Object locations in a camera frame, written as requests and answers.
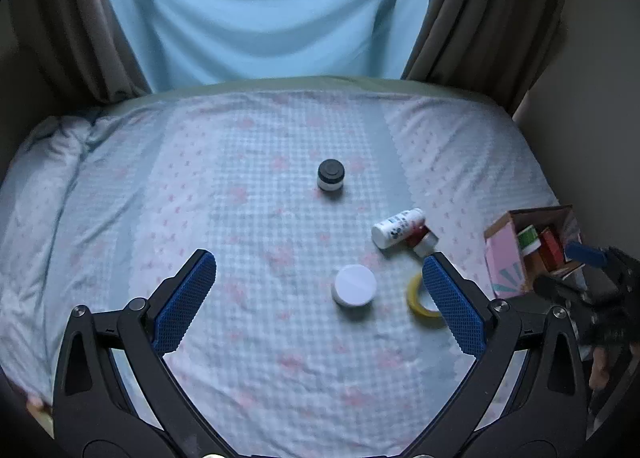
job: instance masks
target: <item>white bottle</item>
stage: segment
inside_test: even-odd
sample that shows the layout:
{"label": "white bottle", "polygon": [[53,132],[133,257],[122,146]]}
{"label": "white bottle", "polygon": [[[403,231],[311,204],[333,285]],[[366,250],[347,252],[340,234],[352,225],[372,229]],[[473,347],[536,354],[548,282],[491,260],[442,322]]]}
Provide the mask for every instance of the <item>white bottle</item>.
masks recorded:
{"label": "white bottle", "polygon": [[378,248],[389,248],[417,231],[424,220],[422,209],[402,211],[376,223],[371,228],[371,239]]}

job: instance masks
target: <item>tape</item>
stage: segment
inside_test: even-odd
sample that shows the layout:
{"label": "tape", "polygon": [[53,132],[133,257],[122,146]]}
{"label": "tape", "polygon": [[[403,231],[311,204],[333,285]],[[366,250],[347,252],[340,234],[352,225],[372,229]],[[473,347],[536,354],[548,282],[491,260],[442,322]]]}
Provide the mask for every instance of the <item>tape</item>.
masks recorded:
{"label": "tape", "polygon": [[420,303],[418,292],[420,291],[421,286],[422,273],[418,272],[418,274],[411,278],[411,281],[409,281],[409,285],[406,288],[406,303],[409,305],[411,311],[417,316],[427,317],[429,319],[442,317],[439,310],[429,310]]}

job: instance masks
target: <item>brown curtain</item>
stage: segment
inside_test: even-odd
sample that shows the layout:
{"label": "brown curtain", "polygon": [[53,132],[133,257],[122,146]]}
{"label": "brown curtain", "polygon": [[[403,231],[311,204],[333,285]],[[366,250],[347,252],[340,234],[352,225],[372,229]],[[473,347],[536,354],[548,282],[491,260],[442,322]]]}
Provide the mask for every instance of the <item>brown curtain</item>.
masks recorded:
{"label": "brown curtain", "polygon": [[511,115],[540,73],[564,0],[430,0],[402,78],[484,93]]}
{"label": "brown curtain", "polygon": [[32,51],[66,105],[110,104],[148,92],[109,0],[10,0],[20,48]]}

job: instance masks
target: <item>bottle cap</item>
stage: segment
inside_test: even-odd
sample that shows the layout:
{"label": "bottle cap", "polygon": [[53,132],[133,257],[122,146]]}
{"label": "bottle cap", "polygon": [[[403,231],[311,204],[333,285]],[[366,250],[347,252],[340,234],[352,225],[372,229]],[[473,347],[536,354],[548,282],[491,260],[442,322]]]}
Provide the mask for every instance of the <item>bottle cap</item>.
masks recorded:
{"label": "bottle cap", "polygon": [[355,308],[372,301],[377,287],[376,276],[366,266],[348,264],[335,276],[331,295],[337,304]]}
{"label": "bottle cap", "polygon": [[415,245],[414,252],[421,258],[426,258],[436,251],[438,241],[438,237],[429,231],[427,235]]}
{"label": "bottle cap", "polygon": [[421,225],[417,231],[415,231],[411,236],[405,239],[406,246],[409,248],[414,248],[415,245],[420,243],[420,241],[429,233],[429,228],[426,225]]}
{"label": "bottle cap", "polygon": [[327,184],[337,184],[344,180],[344,166],[333,158],[329,158],[318,167],[318,178]]}

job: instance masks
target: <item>cardboard box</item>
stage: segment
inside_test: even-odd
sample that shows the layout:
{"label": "cardboard box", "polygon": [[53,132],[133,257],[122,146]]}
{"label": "cardboard box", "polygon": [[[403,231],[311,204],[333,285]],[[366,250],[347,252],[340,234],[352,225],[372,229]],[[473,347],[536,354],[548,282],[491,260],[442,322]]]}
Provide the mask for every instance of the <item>cardboard box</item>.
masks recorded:
{"label": "cardboard box", "polygon": [[[570,240],[580,242],[580,229],[570,205],[506,212],[484,232],[486,264],[497,297],[529,292],[534,279],[545,271],[542,258],[534,257],[525,266],[520,254],[517,233],[530,225],[538,234],[545,227],[554,226],[563,247]],[[550,274],[564,279],[581,266],[577,261],[568,261]]]}

